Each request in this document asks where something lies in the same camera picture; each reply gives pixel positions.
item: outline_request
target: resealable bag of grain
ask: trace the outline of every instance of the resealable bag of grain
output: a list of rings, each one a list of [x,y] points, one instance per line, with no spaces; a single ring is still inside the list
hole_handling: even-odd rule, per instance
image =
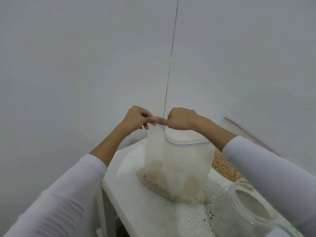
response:
[[[205,182],[215,146],[195,131],[178,131],[159,124],[148,127],[145,166],[136,172],[137,177],[168,199],[209,203]]]

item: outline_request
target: plastic jar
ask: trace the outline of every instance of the plastic jar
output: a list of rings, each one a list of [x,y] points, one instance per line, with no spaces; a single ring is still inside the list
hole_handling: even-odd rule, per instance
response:
[[[278,213],[245,179],[233,183],[215,211],[217,237],[264,237],[276,225]]]

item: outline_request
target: white long-sleeve shirt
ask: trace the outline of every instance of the white long-sleeve shirt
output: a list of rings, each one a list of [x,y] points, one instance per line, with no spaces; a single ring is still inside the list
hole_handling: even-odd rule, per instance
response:
[[[223,155],[303,235],[316,236],[315,176],[241,136],[225,146]],[[105,172],[98,158],[85,155],[41,194],[4,237],[72,236]]]

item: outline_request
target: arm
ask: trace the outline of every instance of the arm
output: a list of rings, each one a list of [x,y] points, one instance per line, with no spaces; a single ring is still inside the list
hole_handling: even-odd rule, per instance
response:
[[[72,236],[121,141],[142,125],[148,129],[150,121],[149,111],[133,106],[112,133],[43,191],[4,236]]]
[[[236,137],[193,110],[173,108],[167,120],[154,120],[170,128],[204,135],[303,235],[316,236],[315,176],[250,140]]]

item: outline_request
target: table top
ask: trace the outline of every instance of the table top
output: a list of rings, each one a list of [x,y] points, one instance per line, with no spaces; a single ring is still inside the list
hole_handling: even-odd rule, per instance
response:
[[[116,152],[102,187],[131,237],[214,236],[212,214],[231,181],[214,169],[209,174],[211,204],[177,203],[146,187],[136,176],[144,166],[147,139]]]

